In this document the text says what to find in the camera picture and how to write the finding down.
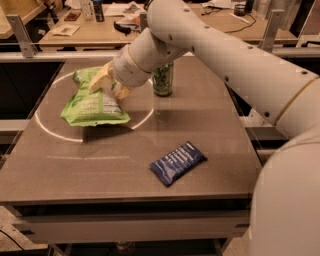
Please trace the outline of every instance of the gray tabletop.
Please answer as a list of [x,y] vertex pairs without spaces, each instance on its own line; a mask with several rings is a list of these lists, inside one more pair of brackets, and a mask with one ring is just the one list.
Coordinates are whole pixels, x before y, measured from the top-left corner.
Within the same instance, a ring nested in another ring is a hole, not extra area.
[[[125,125],[71,127],[59,116],[76,93],[76,69],[63,66],[9,159],[0,170],[0,203],[149,201],[247,198],[258,158],[223,84],[195,57],[174,63],[173,93],[153,94],[151,82],[120,102]],[[208,158],[172,186],[149,164],[191,141]]]

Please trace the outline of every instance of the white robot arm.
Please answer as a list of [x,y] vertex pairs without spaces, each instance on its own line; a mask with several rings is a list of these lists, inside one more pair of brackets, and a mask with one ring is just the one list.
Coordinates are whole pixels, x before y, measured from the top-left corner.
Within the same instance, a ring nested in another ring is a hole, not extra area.
[[116,79],[129,87],[142,85],[156,67],[190,51],[282,134],[294,138],[259,176],[250,255],[318,255],[318,75],[207,26],[182,0],[151,1],[147,21],[149,29],[114,58]]

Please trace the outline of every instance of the snack bar wrapper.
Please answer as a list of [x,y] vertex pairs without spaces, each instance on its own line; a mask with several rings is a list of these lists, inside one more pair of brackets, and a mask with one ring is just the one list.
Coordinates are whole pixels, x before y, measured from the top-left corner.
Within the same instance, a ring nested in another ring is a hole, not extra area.
[[207,160],[207,157],[188,141],[161,159],[151,163],[150,168],[166,186],[169,186],[205,160]]

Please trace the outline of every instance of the table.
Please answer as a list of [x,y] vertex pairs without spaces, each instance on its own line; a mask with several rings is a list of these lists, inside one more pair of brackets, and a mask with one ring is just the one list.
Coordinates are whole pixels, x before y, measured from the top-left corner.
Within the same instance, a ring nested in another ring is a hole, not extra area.
[[[230,13],[233,13],[233,10],[221,10],[215,14],[201,15],[203,13],[203,8],[200,4],[190,4],[190,7],[206,24],[223,32],[239,30],[247,25],[243,21],[240,21],[230,15]],[[113,22],[119,19],[119,17],[105,17],[105,22],[99,23],[95,20],[85,21],[81,15],[77,21],[69,22],[69,24],[81,26],[79,31],[77,31],[73,36],[53,36],[49,32],[39,42],[39,45],[43,51],[53,51],[68,46],[76,47],[78,50],[99,47],[121,47],[134,40],[138,36],[138,33],[135,32],[125,36],[124,34],[116,31],[113,28]],[[60,19],[55,27],[63,24],[65,24],[65,21]],[[248,43],[258,44],[263,39],[266,27],[266,20],[257,19],[256,23],[252,27],[246,28],[240,32],[232,33],[232,35]],[[297,38],[289,31],[283,31],[281,29],[278,30],[275,40],[276,44],[292,44],[296,42]]]
[[23,24],[27,24],[40,14],[46,7],[34,0],[21,1],[12,4],[10,1],[0,1],[0,39],[8,39],[13,35],[12,28],[7,20],[7,14],[19,14]]
[[[56,248],[213,238],[225,248],[249,225],[261,165],[223,82],[184,56],[170,97],[147,82],[121,102],[129,123],[70,127],[59,115],[77,90],[72,72],[107,61],[64,64],[0,170],[0,204],[31,241]],[[186,141],[208,161],[166,187],[148,165]]]

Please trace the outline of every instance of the green chip bag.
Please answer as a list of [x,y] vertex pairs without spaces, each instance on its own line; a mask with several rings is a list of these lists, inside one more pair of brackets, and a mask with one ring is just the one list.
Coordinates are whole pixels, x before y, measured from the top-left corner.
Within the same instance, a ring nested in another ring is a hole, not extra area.
[[114,96],[112,88],[99,89],[89,93],[89,83],[100,68],[77,70],[73,81],[79,89],[66,104],[60,117],[71,126],[96,126],[101,124],[122,124],[130,121]]

